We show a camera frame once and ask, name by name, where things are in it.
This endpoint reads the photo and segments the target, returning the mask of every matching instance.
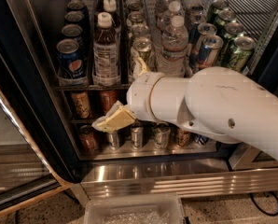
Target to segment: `refrigerator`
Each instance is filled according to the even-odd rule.
[[[114,91],[126,104],[129,60],[125,2],[117,0],[122,18],[119,83],[92,80],[94,8],[90,14],[90,48],[86,77],[66,83],[60,75],[56,44],[71,0],[0,0],[0,214],[71,189],[80,202],[133,194],[175,192],[181,198],[278,190],[278,162],[247,144],[209,140],[185,147],[176,144],[170,125],[169,145],[157,149],[150,123],[145,144],[131,146],[130,127],[120,133],[119,149],[109,148],[96,132],[98,149],[88,150],[80,128],[103,116],[101,93]],[[141,0],[152,25],[156,0]],[[206,12],[214,0],[199,0]],[[278,0],[226,0],[245,33],[257,45],[243,73],[278,95]],[[81,118],[72,92],[86,92],[92,116]]]

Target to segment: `green can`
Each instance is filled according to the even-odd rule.
[[[221,32],[221,38],[223,39],[223,47],[220,50],[217,65],[220,65],[226,55],[226,52],[231,44],[231,42],[236,38],[243,36],[244,28],[238,22],[231,22],[225,25]]]
[[[229,2],[225,0],[215,0],[209,7],[207,12],[207,22],[214,23],[216,15],[222,11],[229,9]]]
[[[216,34],[221,36],[221,32],[226,26],[226,24],[236,22],[236,14],[232,10],[223,10],[220,11],[215,17],[214,26],[217,31]]]
[[[241,72],[250,56],[254,52],[256,42],[248,36],[241,36],[234,39],[227,50],[223,65],[229,69]]]

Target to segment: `water bottle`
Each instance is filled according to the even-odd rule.
[[[158,19],[158,28],[163,32],[165,28],[171,24],[171,20],[174,16],[184,17],[184,10],[178,1],[173,1],[169,4],[168,9],[163,13],[162,17]]]

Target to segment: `blue can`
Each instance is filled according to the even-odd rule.
[[[61,40],[57,44],[56,48],[63,78],[74,79],[81,78],[86,75],[83,52],[75,40]]]

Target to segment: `beverage cooler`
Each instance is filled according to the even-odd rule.
[[[76,11],[77,1],[83,10]],[[117,101],[127,104],[138,61],[134,52],[152,71],[195,76],[188,56],[172,66],[158,53],[157,0],[115,1],[119,49],[113,48],[117,62],[108,71],[103,48],[96,45],[99,0],[0,0],[0,214],[69,188],[84,205],[134,194],[176,192],[191,198],[278,190],[278,161],[246,143],[225,144],[172,123],[137,120],[114,133],[92,128]],[[189,10],[206,19],[215,0],[179,1],[193,33],[197,26],[190,23]],[[229,5],[254,44],[239,72],[278,96],[278,0],[219,1]],[[134,45],[132,28],[140,16],[128,16],[133,11],[144,14],[140,31],[149,31],[142,36],[144,49]],[[75,14],[71,20],[69,13]],[[76,25],[76,14],[82,24]],[[74,25],[83,26],[83,42],[64,31]],[[78,49],[68,58],[73,46]],[[68,64],[69,59],[76,61]],[[71,65],[83,75],[65,70]],[[107,72],[114,75],[104,76]],[[113,119],[115,125],[127,122],[128,115]]]

